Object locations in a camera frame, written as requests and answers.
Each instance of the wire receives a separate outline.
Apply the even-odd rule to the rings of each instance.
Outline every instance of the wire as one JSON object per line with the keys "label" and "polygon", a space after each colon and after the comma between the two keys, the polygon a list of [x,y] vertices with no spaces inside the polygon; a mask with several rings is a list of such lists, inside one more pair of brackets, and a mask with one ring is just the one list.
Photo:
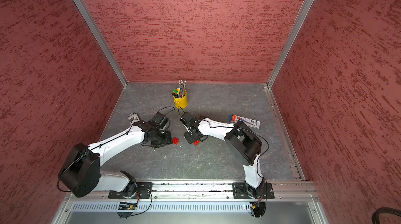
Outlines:
{"label": "wire", "polygon": [[169,111],[169,112],[172,112],[172,111],[175,110],[175,107],[173,107],[173,106],[166,106],[166,107],[163,107],[162,109],[160,109],[159,111],[157,111],[156,113],[158,113],[158,112],[160,112],[161,110],[166,109],[166,108],[173,108],[173,110],[171,110],[171,111]]}
{"label": "wire", "polygon": [[68,168],[70,168],[72,165],[74,165],[77,161],[79,161],[82,157],[84,157],[85,155],[87,155],[87,154],[88,154],[89,152],[91,152],[93,149],[96,149],[96,148],[98,148],[98,147],[101,147],[101,146],[107,144],[107,143],[110,142],[110,141],[113,141],[113,140],[115,140],[115,139],[117,139],[117,138],[119,138],[119,137],[121,137],[121,136],[123,136],[123,135],[128,134],[129,131],[131,130],[132,126],[133,126],[133,123],[132,123],[131,126],[129,127],[128,131],[126,131],[126,132],[123,133],[122,135],[117,136],[117,137],[115,137],[115,138],[113,138],[113,139],[111,139],[111,140],[109,140],[109,141],[106,141],[106,142],[104,142],[104,143],[102,143],[102,144],[100,144],[100,145],[98,145],[98,146],[93,147],[92,149],[86,151],[86,152],[85,152],[83,155],[81,155],[79,158],[77,158],[76,160],[74,160],[69,166],[67,166],[66,169],[64,169],[64,171],[63,171],[63,172],[61,173],[61,175],[58,177],[58,180],[57,180],[57,189],[58,189],[59,191],[62,191],[62,192],[71,192],[71,190],[66,191],[66,190],[62,190],[62,189],[60,188],[60,178],[61,178],[61,177],[63,176],[63,174],[68,170]]}
{"label": "wire", "polygon": [[258,200],[257,202],[255,202],[255,203],[253,203],[252,205],[253,205],[253,206],[259,206],[259,203],[260,203],[260,201],[262,200],[262,198],[263,198],[263,195],[260,196],[259,200]]}
{"label": "wire", "polygon": [[[264,155],[265,152],[267,152],[267,151],[269,150],[269,148],[270,148],[270,145],[269,145],[268,141],[267,141],[265,138],[263,138],[261,135],[255,133],[255,132],[253,132],[253,131],[251,131],[251,130],[244,129],[244,128],[237,127],[237,126],[213,126],[213,127],[212,127],[212,126],[210,125],[210,124],[211,124],[210,121],[206,121],[206,122],[209,123],[209,127],[210,127],[210,128],[224,127],[224,128],[241,129],[241,130],[244,130],[244,131],[251,132],[251,133],[255,134],[256,136],[262,138],[262,139],[266,142],[266,144],[268,145],[268,148],[267,148],[261,155],[259,155],[258,160],[257,160],[256,162],[259,162],[260,157],[262,157],[262,155]],[[256,168],[256,172],[258,173],[259,177],[263,178],[263,176],[261,176],[261,175],[259,174],[258,168]]]}
{"label": "wire", "polygon": [[136,203],[129,203],[129,202],[126,202],[126,201],[121,201],[120,203],[118,203],[118,206],[120,206],[120,204],[125,204],[125,205],[128,205],[128,206],[137,205],[138,202],[139,202],[139,196],[140,196],[140,192],[139,192],[139,189],[138,189],[138,196],[136,198]]}
{"label": "wire", "polygon": [[180,114],[180,108],[184,113],[185,113],[185,111],[183,110],[183,108],[181,106],[177,107],[178,114],[180,115],[180,117],[182,117],[182,115]]}
{"label": "wire", "polygon": [[146,211],[149,210],[150,206],[152,205],[153,196],[152,196],[152,191],[151,191],[151,190],[148,189],[148,192],[150,193],[150,204],[149,204],[149,207],[148,207],[145,211],[143,211],[143,212],[141,212],[141,213],[133,214],[133,215],[127,216],[127,217],[125,217],[125,218],[132,217],[132,216],[139,215],[139,214],[143,214],[144,212],[146,212]]}
{"label": "wire", "polygon": [[401,211],[398,209],[390,208],[390,207],[381,207],[378,208],[373,214],[372,214],[372,223],[373,224],[380,224],[380,214],[393,214],[396,216],[401,217]]}

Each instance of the black cable bundle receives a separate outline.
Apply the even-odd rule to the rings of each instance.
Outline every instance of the black cable bundle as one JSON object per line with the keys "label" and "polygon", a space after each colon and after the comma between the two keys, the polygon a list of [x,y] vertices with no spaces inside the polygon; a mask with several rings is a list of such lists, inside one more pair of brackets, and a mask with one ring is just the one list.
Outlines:
{"label": "black cable bundle", "polygon": [[396,216],[401,217],[401,211],[390,208],[390,207],[381,207],[378,208],[373,214],[372,214],[372,223],[373,224],[380,224],[380,214],[393,214]]}

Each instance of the black cable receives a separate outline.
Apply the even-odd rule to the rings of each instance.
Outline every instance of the black cable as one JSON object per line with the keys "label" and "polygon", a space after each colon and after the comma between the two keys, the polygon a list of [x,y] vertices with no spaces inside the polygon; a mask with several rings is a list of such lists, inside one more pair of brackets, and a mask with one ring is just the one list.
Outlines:
{"label": "black cable", "polygon": [[[262,157],[262,155],[264,155],[265,154],[265,152],[267,152],[268,150],[269,150],[269,148],[270,148],[270,145],[269,145],[269,143],[268,143],[268,141],[265,139],[265,138],[263,138],[261,135],[259,135],[259,134],[257,134],[257,133],[255,133],[255,132],[253,132],[253,131],[251,131],[251,130],[248,130],[248,129],[244,129],[244,128],[241,128],[241,127],[238,127],[238,126],[214,126],[214,127],[212,127],[210,124],[211,124],[211,122],[210,121],[206,121],[206,122],[208,122],[209,123],[209,127],[210,128],[218,128],[218,127],[224,127],[224,128],[234,128],[234,129],[241,129],[241,130],[244,130],[244,131],[248,131],[248,132],[251,132],[251,133],[253,133],[253,134],[255,134],[256,136],[258,136],[258,137],[260,137],[260,138],[262,138],[265,142],[266,142],[266,144],[268,145],[268,148],[261,154],[261,155],[259,155],[259,157],[258,157],[258,160],[256,161],[256,162],[259,162],[259,159],[260,159],[260,157]],[[258,175],[260,176],[260,177],[262,177],[263,178],[263,176],[261,176],[260,174],[259,174],[259,172],[258,172],[258,168],[256,168],[256,172],[258,173]]]}
{"label": "black cable", "polygon": [[62,190],[62,189],[60,188],[60,178],[61,178],[61,177],[63,176],[63,174],[68,170],[68,168],[70,168],[72,165],[74,165],[77,161],[79,161],[82,157],[84,157],[86,154],[88,154],[88,153],[89,153],[90,151],[92,151],[93,149],[96,149],[96,148],[98,148],[98,147],[101,147],[101,146],[107,144],[107,143],[110,142],[110,141],[113,141],[113,140],[115,140],[115,139],[117,139],[117,138],[119,138],[119,137],[121,137],[121,136],[123,136],[123,135],[128,134],[129,131],[131,130],[132,126],[133,126],[133,124],[131,124],[131,126],[130,126],[129,129],[128,129],[128,131],[126,131],[126,132],[123,133],[122,135],[117,136],[117,137],[115,137],[115,138],[113,138],[113,139],[111,139],[111,140],[109,140],[109,141],[106,141],[106,142],[104,142],[104,143],[102,143],[102,144],[100,144],[100,145],[98,145],[98,146],[93,147],[92,149],[86,151],[86,152],[85,152],[83,155],[81,155],[79,158],[77,158],[76,160],[74,160],[69,166],[67,166],[67,168],[66,168],[66,169],[61,173],[61,175],[58,177],[58,180],[57,180],[57,189],[58,189],[59,191],[62,191],[62,192],[71,192],[71,190],[66,191],[66,190]]}
{"label": "black cable", "polygon": [[177,107],[178,114],[180,115],[180,117],[182,117],[182,115],[180,114],[180,108],[184,113],[186,113],[186,112],[183,110],[183,108],[181,106]]}
{"label": "black cable", "polygon": [[166,109],[166,108],[173,108],[173,110],[171,110],[171,111],[169,111],[169,112],[172,112],[172,111],[174,111],[175,110],[175,107],[173,107],[173,106],[166,106],[166,107],[163,107],[162,109],[160,109],[159,111],[157,111],[156,113],[158,113],[158,112],[160,112],[161,110],[163,110],[163,109]]}
{"label": "black cable", "polygon": [[372,223],[373,224],[380,224],[380,214],[393,214],[396,216],[401,217],[401,211],[390,208],[390,207],[381,207],[378,208],[373,214],[372,214]]}
{"label": "black cable", "polygon": [[152,197],[152,191],[148,189],[148,192],[150,193],[150,204],[149,204],[149,207],[145,211],[143,211],[141,213],[133,214],[133,215],[127,216],[125,218],[132,217],[132,216],[139,215],[139,214],[143,214],[144,212],[149,210],[150,206],[152,205],[153,197]]}

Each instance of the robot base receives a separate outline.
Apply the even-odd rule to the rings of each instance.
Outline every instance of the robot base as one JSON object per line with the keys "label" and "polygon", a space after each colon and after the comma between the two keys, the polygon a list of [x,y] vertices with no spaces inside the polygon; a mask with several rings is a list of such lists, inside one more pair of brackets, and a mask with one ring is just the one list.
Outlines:
{"label": "robot base", "polygon": [[274,199],[274,192],[271,183],[260,183],[257,188],[249,186],[246,182],[233,183],[234,199]]}
{"label": "robot base", "polygon": [[[132,195],[132,199],[137,197],[136,193],[138,192],[138,190],[140,199],[150,199],[150,191],[152,191],[152,186],[153,186],[152,182],[137,182],[136,186],[137,188],[135,193]],[[122,192],[110,191],[108,198],[130,199],[129,197],[127,197],[127,192],[125,190]]]}

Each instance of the red textured wall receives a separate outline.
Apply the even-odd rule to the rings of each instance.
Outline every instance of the red textured wall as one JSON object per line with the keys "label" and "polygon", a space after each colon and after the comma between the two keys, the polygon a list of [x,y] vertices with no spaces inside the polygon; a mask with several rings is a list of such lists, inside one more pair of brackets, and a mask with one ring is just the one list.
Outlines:
{"label": "red textured wall", "polygon": [[401,209],[400,56],[401,0],[315,0],[273,84],[331,224]]}
{"label": "red textured wall", "polygon": [[266,82],[303,0],[85,0],[128,81]]}
{"label": "red textured wall", "polygon": [[0,223],[50,223],[70,148],[97,141],[122,85],[72,0],[0,0]]}

